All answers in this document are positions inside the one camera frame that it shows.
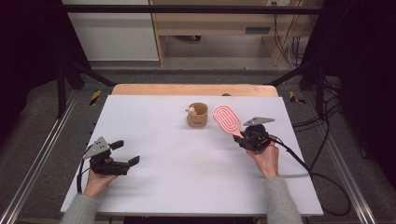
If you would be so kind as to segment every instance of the small cup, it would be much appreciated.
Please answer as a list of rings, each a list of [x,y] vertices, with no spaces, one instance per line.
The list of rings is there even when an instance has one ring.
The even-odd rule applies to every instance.
[[[193,103],[189,108],[193,107],[195,113],[187,115],[187,123],[192,128],[202,128],[207,124],[207,105],[204,103]]]

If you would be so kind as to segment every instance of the pink brush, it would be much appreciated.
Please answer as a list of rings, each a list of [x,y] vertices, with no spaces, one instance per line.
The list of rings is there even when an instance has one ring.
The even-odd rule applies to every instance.
[[[241,121],[229,106],[220,105],[215,108],[213,110],[213,118],[226,133],[231,133],[241,138],[244,137],[240,132]]]

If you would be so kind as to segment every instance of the white tabletop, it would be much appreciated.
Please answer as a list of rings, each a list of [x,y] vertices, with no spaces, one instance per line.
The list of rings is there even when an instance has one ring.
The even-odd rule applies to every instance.
[[[186,109],[202,102],[208,123],[193,129]],[[254,161],[211,116],[228,105],[242,122],[273,118],[264,124],[301,158],[290,119],[280,97],[245,96],[115,96],[106,100],[90,144],[103,136],[108,143],[124,140],[112,152],[115,161],[140,155],[140,163],[119,176],[101,197],[99,213],[113,216],[261,216],[266,213],[263,176]],[[322,215],[306,170],[279,146],[279,172],[302,215]],[[82,186],[86,185],[83,176]],[[61,211],[77,194],[76,179]]]

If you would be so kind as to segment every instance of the human hand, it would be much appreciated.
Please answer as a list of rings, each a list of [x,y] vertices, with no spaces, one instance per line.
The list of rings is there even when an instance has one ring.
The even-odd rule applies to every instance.
[[[279,149],[275,146],[274,141],[271,141],[270,145],[260,152],[247,150],[247,154],[256,162],[257,167],[266,178],[279,176]]]
[[[92,198],[99,197],[100,193],[117,178],[117,175],[99,175],[93,170],[90,170],[88,174],[87,187],[84,190],[84,195],[90,196]]]

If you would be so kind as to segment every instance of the person's arm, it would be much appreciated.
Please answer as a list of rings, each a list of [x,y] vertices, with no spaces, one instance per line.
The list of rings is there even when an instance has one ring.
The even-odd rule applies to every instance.
[[[87,187],[83,194],[78,194],[67,209],[61,224],[94,223],[99,205],[98,197],[116,175],[98,175],[90,170]]]
[[[279,149],[272,142],[261,152],[247,150],[265,176],[264,187],[267,201],[267,222],[269,224],[303,223],[286,181],[278,173]]]

